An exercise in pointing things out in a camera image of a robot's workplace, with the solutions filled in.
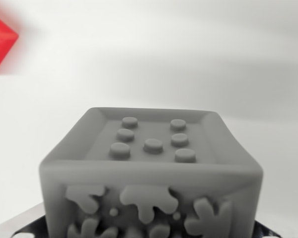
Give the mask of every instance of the circular stud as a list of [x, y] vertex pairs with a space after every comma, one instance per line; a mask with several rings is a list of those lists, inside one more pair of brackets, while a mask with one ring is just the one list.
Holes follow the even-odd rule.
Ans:
[[175, 147], [182, 147], [189, 144], [188, 136], [183, 133], [174, 134], [171, 136], [171, 144]]
[[179, 212], [175, 212], [173, 213], [172, 217], [174, 220], [178, 221], [181, 218], [181, 214]]
[[118, 209], [116, 207], [113, 207], [109, 210], [109, 215], [112, 217], [116, 217], [118, 215]]
[[122, 126], [124, 128], [135, 128], [138, 125], [138, 119], [133, 117], [123, 118]]
[[128, 129], [119, 129], [117, 132], [117, 139], [128, 142], [133, 141], [135, 138], [135, 133], [132, 130]]
[[170, 122], [170, 127], [173, 131], [184, 130], [186, 127], [186, 122], [182, 119], [174, 119]]
[[175, 152], [175, 161], [179, 163], [195, 163], [195, 152], [190, 149], [178, 149]]
[[163, 144], [157, 139], [148, 139], [144, 144], [144, 151], [150, 154], [160, 154], [163, 151]]
[[128, 159], [130, 157], [130, 146], [125, 143], [114, 143], [110, 146], [110, 154], [115, 159]]

